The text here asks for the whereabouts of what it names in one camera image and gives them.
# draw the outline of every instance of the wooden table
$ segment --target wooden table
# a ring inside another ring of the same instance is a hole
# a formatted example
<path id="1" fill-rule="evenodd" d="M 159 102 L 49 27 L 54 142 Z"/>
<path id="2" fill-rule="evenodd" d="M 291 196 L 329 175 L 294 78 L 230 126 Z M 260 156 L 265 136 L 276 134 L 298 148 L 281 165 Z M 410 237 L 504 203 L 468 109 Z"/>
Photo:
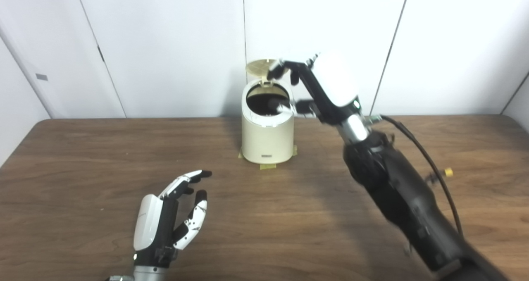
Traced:
<path id="1" fill-rule="evenodd" d="M 503 116 L 397 117 L 448 179 L 467 239 L 529 280 L 529 136 Z M 378 129 L 396 132 L 389 124 Z M 140 201 L 213 171 L 204 227 L 167 280 L 431 280 L 349 175 L 338 133 L 296 122 L 299 154 L 275 169 L 238 158 L 240 119 L 47 120 L 0 169 L 0 276 L 96 281 L 130 274 Z M 421 174 L 412 143 L 396 145 Z M 440 187 L 438 204 L 451 218 Z M 192 199 L 182 205 L 187 215 Z"/>

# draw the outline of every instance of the yellow tape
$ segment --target yellow tape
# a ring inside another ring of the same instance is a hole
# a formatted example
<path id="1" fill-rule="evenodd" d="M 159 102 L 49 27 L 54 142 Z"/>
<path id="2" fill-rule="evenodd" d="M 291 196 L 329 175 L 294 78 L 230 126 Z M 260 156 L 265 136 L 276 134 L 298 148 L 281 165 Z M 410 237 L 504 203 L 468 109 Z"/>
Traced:
<path id="1" fill-rule="evenodd" d="M 261 164 L 261 169 L 276 168 L 277 164 Z"/>
<path id="2" fill-rule="evenodd" d="M 446 174 L 446 177 L 452 177 L 454 175 L 454 171 L 452 170 L 452 168 L 445 168 L 444 174 Z"/>

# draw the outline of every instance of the prosthetic hand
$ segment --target prosthetic hand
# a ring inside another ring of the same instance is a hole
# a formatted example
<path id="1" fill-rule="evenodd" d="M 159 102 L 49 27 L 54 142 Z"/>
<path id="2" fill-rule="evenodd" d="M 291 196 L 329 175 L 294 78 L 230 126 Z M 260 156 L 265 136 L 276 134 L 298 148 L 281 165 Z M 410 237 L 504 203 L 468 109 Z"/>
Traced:
<path id="1" fill-rule="evenodd" d="M 280 78 L 285 68 L 291 70 L 292 84 L 302 80 L 313 100 L 271 105 L 314 114 L 322 123 L 338 129 L 352 177 L 363 185 L 385 218 L 402 230 L 431 271 L 449 271 L 443 281 L 507 281 L 456 232 L 439 210 L 429 186 L 393 142 L 372 130 L 374 122 L 386 119 L 416 141 L 391 118 L 362 116 L 355 83 L 339 55 L 322 53 L 306 62 L 278 60 L 270 67 L 268 79 Z M 431 164 L 438 174 L 433 161 Z M 454 263 L 459 267 L 451 270 Z"/>
<path id="2" fill-rule="evenodd" d="M 193 194 L 190 183 L 210 177 L 211 172 L 188 172 L 170 183 L 160 195 L 147 194 L 141 201 L 134 231 L 134 276 L 111 276 L 108 281 L 162 281 L 170 263 L 198 234 L 207 209 L 205 190 L 197 191 L 195 207 L 188 218 L 174 229 L 178 198 Z"/>

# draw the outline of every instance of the electrical wire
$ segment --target electrical wire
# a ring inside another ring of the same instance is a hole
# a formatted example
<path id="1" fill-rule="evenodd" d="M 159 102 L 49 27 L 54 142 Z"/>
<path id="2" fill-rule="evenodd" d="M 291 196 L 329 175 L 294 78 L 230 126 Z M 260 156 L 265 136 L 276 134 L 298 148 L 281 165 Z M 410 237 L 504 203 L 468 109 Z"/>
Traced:
<path id="1" fill-rule="evenodd" d="M 431 157 L 428 155 L 427 151 L 423 148 L 423 146 L 419 143 L 419 141 L 417 141 L 417 138 L 413 136 L 412 132 L 410 132 L 408 128 L 404 126 L 404 124 L 400 123 L 399 121 L 395 121 L 394 119 L 388 116 L 380 115 L 380 117 L 383 120 L 388 121 L 389 123 L 393 124 L 393 126 L 395 126 L 405 136 L 407 136 L 410 139 L 410 141 L 412 141 L 416 145 L 419 151 L 421 151 L 424 158 L 428 161 L 435 176 L 438 178 L 439 183 L 443 187 L 443 191 L 444 191 L 444 194 L 446 195 L 446 200 L 448 200 L 448 204 L 450 204 L 450 208 L 452 209 L 452 214 L 454 216 L 455 227 L 457 228 L 459 234 L 463 236 L 463 227 L 461 227 L 461 221 L 459 219 L 458 210 L 455 207 L 455 203 L 454 203 L 454 200 L 452 199 L 452 195 L 450 194 L 450 191 L 448 190 L 448 186 L 446 185 L 446 182 L 444 181 L 443 175 L 439 172 L 439 169 L 437 168 L 437 166 L 435 165 Z"/>

